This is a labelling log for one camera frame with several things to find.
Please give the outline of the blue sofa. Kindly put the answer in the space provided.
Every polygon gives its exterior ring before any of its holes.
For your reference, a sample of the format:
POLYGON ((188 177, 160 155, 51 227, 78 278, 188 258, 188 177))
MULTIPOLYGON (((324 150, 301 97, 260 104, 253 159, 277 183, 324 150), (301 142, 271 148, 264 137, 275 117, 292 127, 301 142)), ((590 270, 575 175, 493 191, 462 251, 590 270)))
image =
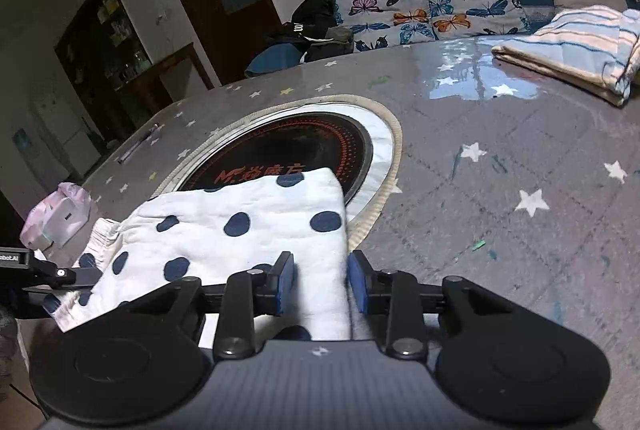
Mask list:
POLYGON ((420 42, 525 34, 563 8, 592 5, 625 11, 639 0, 304 0, 245 74, 420 42))

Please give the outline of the pink white pouch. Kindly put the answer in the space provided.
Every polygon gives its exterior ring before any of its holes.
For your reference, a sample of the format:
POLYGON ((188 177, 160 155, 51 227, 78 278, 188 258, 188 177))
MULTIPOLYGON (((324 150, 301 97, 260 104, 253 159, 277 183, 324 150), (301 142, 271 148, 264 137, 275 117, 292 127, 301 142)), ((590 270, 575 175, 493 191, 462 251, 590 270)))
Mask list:
POLYGON ((29 212, 20 240, 43 253, 64 246, 89 220, 91 196, 83 187, 61 182, 29 212))

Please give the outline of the grey star tablecloth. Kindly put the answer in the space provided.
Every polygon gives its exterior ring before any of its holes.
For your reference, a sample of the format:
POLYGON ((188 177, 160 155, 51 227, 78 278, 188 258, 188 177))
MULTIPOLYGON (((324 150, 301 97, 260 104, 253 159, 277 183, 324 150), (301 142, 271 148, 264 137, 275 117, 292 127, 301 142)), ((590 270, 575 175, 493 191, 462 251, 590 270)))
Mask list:
POLYGON ((299 99, 355 94, 402 129, 398 191, 364 240, 378 265, 459 273, 590 337, 612 366, 597 416, 639 424, 639 102, 495 60, 492 39, 390 48, 197 94, 158 115, 160 140, 88 181, 125 216, 222 127, 299 99))

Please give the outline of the butterfly print pillow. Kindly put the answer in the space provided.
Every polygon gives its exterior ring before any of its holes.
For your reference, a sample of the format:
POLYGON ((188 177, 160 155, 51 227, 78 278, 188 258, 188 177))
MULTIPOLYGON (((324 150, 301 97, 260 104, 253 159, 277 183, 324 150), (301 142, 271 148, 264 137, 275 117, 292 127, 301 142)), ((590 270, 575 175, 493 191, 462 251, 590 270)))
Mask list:
POLYGON ((528 32, 520 0, 335 0, 335 5, 358 52, 528 32))

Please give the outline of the white navy polka dot garment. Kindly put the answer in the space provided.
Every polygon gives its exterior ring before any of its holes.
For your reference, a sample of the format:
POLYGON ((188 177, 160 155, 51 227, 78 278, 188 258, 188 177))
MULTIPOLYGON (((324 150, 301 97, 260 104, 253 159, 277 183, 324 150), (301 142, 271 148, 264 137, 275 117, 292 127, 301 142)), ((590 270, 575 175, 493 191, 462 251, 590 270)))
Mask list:
POLYGON ((205 285, 294 257, 282 317, 259 317, 258 336, 299 325, 314 340, 350 335, 343 191, 327 168, 228 187, 171 192, 119 222, 100 218, 76 265, 101 277, 88 291, 48 294, 43 308, 63 332, 186 276, 205 285))

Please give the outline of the dark wooden cabinet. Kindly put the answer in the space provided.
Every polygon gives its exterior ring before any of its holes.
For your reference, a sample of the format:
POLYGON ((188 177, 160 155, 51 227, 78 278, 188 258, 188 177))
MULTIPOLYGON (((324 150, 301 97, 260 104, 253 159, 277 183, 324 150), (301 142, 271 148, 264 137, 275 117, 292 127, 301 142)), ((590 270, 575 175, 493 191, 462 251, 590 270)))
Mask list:
POLYGON ((89 138, 100 153, 186 98, 187 70, 198 75, 198 91, 214 88, 191 42, 151 58, 122 0, 85 0, 54 51, 91 118, 89 138))

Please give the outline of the black bag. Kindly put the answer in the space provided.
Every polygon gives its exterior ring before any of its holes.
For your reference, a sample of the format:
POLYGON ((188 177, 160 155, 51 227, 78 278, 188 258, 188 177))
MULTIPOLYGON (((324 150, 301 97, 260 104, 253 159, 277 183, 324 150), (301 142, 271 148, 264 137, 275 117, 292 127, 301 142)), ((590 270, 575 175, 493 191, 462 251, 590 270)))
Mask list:
POLYGON ((304 0, 282 24, 280 40, 296 48, 305 62, 354 52, 354 33, 336 18, 335 0, 304 0))

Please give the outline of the folded blue striped blanket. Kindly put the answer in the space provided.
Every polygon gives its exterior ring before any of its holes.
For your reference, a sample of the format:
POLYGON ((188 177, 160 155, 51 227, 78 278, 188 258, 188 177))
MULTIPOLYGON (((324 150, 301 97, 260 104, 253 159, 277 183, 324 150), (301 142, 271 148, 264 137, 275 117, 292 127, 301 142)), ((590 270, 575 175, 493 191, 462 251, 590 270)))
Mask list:
POLYGON ((639 11, 601 5, 563 10, 534 34, 510 38, 491 53, 621 108, 639 73, 639 11))

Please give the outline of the pen on table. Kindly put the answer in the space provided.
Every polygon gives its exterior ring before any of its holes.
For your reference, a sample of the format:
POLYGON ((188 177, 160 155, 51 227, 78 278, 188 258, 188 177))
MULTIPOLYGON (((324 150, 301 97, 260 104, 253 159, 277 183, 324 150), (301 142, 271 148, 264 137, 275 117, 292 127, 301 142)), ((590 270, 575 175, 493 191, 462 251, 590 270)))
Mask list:
POLYGON ((134 141, 134 143, 132 143, 132 146, 130 146, 129 149, 127 149, 124 153, 122 153, 122 155, 116 158, 117 163, 119 165, 124 164, 125 161, 127 161, 127 159, 129 159, 131 155, 138 150, 138 147, 144 141, 148 140, 151 135, 153 135, 153 133, 158 129, 160 129, 160 124, 154 123, 149 130, 145 131, 143 135, 140 135, 140 138, 137 141, 134 141))

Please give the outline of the round induction cooktop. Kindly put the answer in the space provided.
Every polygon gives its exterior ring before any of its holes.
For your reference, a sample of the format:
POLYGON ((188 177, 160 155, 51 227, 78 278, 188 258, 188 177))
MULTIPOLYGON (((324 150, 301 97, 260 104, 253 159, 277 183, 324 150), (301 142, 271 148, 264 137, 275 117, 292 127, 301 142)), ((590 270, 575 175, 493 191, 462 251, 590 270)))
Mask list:
POLYGON ((355 94, 283 103, 215 129, 153 192, 216 189, 265 176, 330 169, 342 188, 347 244, 367 237, 399 191, 402 129, 381 103, 355 94))

